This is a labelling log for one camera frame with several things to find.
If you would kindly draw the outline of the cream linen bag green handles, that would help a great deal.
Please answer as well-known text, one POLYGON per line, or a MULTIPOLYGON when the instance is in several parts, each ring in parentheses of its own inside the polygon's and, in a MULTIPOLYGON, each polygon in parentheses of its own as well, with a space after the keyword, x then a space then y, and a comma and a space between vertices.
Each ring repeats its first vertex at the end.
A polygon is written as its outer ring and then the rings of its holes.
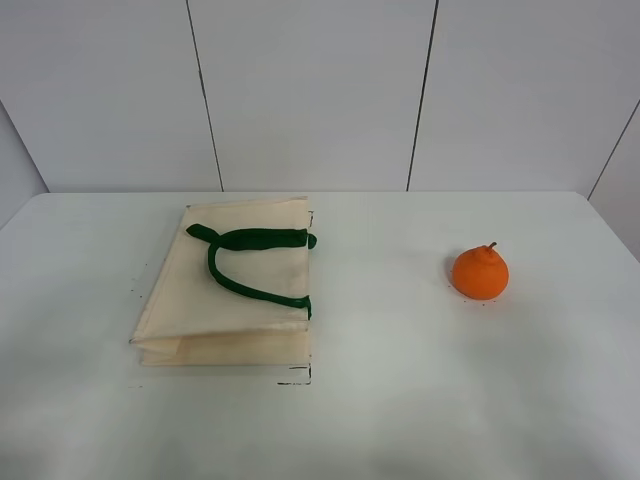
POLYGON ((130 340, 145 366, 306 367, 305 197, 189 205, 130 340))

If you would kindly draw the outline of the orange with stem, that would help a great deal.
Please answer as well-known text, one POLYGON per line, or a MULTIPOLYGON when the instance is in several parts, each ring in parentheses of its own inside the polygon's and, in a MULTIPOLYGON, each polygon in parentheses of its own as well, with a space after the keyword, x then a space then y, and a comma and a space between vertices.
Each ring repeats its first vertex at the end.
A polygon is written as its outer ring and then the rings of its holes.
POLYGON ((453 287, 473 300, 492 300, 506 289, 509 269, 495 250, 497 243, 481 245, 464 251, 451 268, 453 287))

